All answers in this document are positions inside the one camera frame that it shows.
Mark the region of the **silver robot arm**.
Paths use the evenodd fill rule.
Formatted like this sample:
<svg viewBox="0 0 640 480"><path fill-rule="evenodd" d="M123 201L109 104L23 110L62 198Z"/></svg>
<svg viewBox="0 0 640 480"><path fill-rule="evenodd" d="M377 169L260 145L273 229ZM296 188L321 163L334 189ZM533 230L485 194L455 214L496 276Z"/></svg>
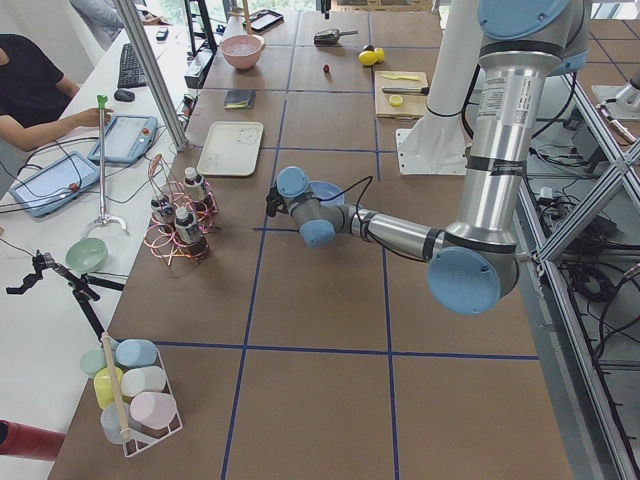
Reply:
<svg viewBox="0 0 640 480"><path fill-rule="evenodd" d="M591 90L616 120L639 120L639 72L624 85L594 85Z"/></svg>
<svg viewBox="0 0 640 480"><path fill-rule="evenodd" d="M290 215L311 247L348 233L427 263L431 293L451 311L493 308L519 277L512 220L544 82L585 64L590 15L587 1L452 3L425 112L398 145L403 173L464 174L447 227L333 205L296 166L278 173L268 215Z"/></svg>

